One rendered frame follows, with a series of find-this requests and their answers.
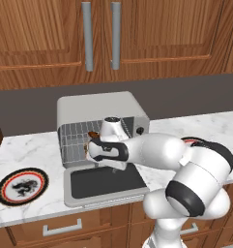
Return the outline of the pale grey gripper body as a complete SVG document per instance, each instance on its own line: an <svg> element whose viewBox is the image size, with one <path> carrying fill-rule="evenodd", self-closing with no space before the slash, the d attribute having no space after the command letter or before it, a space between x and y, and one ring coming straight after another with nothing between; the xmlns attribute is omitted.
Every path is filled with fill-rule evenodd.
<svg viewBox="0 0 233 248"><path fill-rule="evenodd" d="M100 166L111 167L114 170L124 171L127 168L126 162L113 161L113 160L102 160L99 162Z"/></svg>

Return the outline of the toaster oven glass door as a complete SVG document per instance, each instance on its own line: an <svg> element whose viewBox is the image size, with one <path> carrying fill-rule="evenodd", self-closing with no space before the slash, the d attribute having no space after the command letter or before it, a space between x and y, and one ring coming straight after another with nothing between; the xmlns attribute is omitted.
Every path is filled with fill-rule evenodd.
<svg viewBox="0 0 233 248"><path fill-rule="evenodd" d="M64 172L64 203L68 207L141 201L149 192L134 164L125 170L87 164Z"/></svg>

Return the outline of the silver toaster oven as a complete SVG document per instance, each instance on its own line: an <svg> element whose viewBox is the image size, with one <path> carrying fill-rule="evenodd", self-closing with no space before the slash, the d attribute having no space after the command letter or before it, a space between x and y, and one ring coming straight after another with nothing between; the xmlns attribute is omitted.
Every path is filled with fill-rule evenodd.
<svg viewBox="0 0 233 248"><path fill-rule="evenodd" d="M57 101L57 133L58 129L64 124L103 121L109 116L121 118L122 128L129 138L139 136L136 132L138 127L144 128L142 134L149 132L149 117L132 93L124 91L61 97ZM62 145L60 141L59 145L62 163L66 169L88 163L86 158L80 163L64 163L62 148L65 145Z"/></svg>

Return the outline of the wooden drawer front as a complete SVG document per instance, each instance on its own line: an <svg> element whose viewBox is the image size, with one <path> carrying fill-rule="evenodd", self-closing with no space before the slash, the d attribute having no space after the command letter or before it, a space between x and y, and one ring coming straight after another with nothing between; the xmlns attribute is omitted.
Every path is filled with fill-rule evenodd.
<svg viewBox="0 0 233 248"><path fill-rule="evenodd" d="M84 234L92 234L106 231L113 228L121 228L129 221L128 204L116 205L102 209L80 212L61 217L49 218L25 224L10 226L7 228L14 246L29 247L38 244L50 244L71 237L79 237ZM43 235L44 225L49 231L77 225L77 220L81 220L82 228L77 231L59 233L51 236Z"/></svg>
<svg viewBox="0 0 233 248"><path fill-rule="evenodd" d="M233 184L224 187L228 193L231 206L226 216L217 220L188 219L182 230L192 229L192 224L198 228L182 235L188 248L223 248L233 245ZM129 248L141 248L144 241L154 229L155 221L143 213L142 202L132 204Z"/></svg>

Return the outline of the red black rimmed plate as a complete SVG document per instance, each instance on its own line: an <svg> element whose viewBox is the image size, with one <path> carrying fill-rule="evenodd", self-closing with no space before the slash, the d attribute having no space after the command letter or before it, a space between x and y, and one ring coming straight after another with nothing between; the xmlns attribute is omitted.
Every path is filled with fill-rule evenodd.
<svg viewBox="0 0 233 248"><path fill-rule="evenodd" d="M183 137L181 138L181 140L185 143L194 143L194 142L198 142L198 143L201 143L201 144L205 144L207 141L205 141L204 139L201 139L201 138L197 138L197 137Z"/></svg>

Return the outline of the dragon print round plate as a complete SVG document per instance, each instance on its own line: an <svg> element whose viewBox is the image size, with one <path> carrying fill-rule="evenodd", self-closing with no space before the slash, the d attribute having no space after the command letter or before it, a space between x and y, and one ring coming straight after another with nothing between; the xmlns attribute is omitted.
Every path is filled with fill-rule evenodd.
<svg viewBox="0 0 233 248"><path fill-rule="evenodd" d="M0 203L21 206L40 197L47 189L49 178L44 170L25 168L16 170L0 181Z"/></svg>

